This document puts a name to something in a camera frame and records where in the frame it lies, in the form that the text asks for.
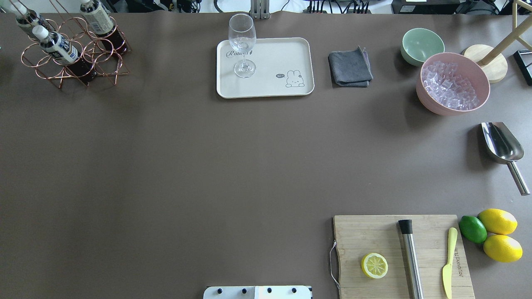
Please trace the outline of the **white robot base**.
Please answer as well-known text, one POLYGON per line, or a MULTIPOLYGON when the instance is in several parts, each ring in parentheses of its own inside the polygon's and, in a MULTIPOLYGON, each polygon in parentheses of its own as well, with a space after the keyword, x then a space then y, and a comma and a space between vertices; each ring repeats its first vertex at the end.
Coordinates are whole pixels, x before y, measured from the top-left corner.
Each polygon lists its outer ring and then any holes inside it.
POLYGON ((204 299, 312 299, 312 287, 304 285, 211 286, 204 299))

